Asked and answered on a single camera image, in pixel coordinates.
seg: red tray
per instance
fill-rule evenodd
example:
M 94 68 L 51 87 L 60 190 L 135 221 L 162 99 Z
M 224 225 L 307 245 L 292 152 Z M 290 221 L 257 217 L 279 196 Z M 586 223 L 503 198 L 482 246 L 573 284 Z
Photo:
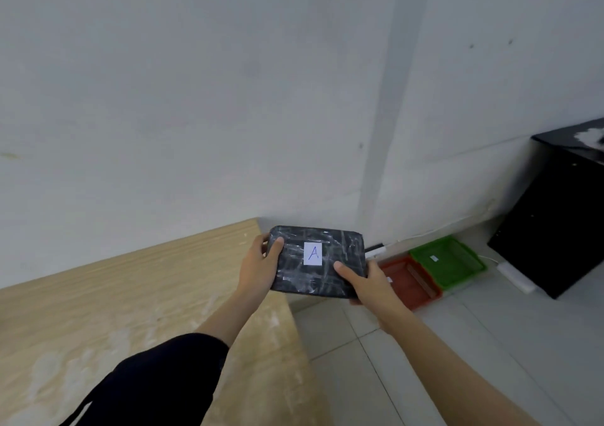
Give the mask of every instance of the red tray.
M 396 295 L 409 310 L 424 306 L 443 294 L 428 272 L 410 255 L 386 259 L 379 266 L 391 279 Z

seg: hand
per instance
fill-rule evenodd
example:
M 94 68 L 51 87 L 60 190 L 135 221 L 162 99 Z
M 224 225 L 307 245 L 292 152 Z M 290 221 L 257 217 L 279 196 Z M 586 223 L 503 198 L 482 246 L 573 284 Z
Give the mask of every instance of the hand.
M 340 261 L 336 261 L 333 267 L 338 275 L 352 284 L 361 303 L 377 316 L 384 331 L 388 332 L 388 326 L 385 323 L 388 322 L 391 315 L 408 311 L 407 307 L 397 297 L 392 286 L 390 286 L 386 275 L 378 267 L 377 262 L 367 262 L 368 274 L 366 278 L 358 276 L 357 273 Z
M 273 243 L 271 252 L 266 254 L 268 236 L 262 234 L 254 239 L 239 270 L 236 294 L 250 300 L 255 309 L 260 306 L 271 288 L 277 272 L 277 260 L 284 244 L 283 237 L 279 237 Z

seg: wall stain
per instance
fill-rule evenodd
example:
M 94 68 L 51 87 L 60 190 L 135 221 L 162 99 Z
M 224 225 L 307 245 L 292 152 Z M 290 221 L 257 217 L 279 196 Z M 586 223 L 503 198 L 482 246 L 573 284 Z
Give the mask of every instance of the wall stain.
M 5 159 L 21 159 L 21 157 L 19 157 L 16 154 L 13 154 L 12 152 L 0 152 L 0 157 L 4 157 Z

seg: black sleeve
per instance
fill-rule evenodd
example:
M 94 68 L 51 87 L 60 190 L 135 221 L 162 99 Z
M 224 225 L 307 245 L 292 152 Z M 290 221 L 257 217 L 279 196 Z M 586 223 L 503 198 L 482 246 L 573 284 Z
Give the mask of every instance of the black sleeve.
M 78 426 L 199 426 L 221 376 L 228 346 L 185 334 L 121 361 L 61 424 L 91 402 Z

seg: green tray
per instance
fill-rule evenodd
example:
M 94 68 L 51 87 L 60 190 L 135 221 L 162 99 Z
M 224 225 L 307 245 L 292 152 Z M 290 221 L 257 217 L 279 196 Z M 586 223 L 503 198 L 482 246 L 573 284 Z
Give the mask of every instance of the green tray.
M 442 289 L 450 289 L 487 270 L 476 253 L 451 235 L 414 248 L 409 254 Z

